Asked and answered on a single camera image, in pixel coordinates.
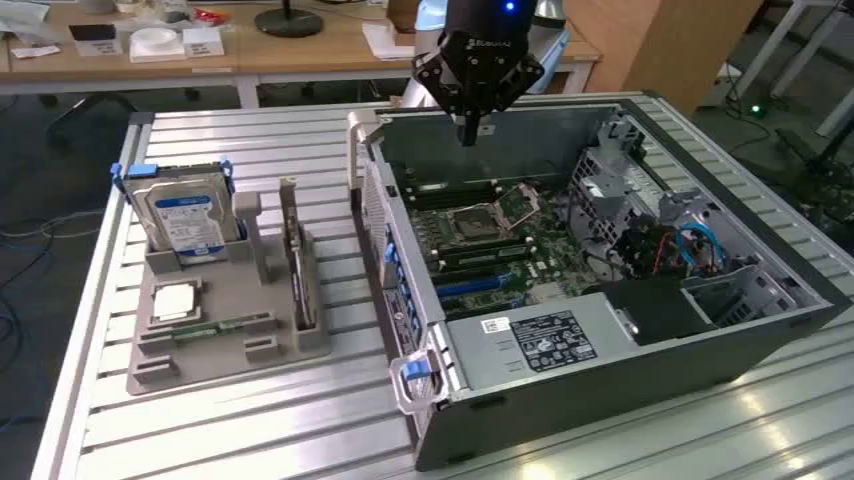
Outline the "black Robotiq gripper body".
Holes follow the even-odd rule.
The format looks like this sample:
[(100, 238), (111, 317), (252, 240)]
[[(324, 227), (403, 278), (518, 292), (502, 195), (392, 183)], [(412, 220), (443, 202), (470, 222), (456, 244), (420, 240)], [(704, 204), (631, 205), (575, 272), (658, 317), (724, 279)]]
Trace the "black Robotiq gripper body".
[(451, 1), (439, 47), (463, 47), (474, 57), (528, 53), (531, 1)]

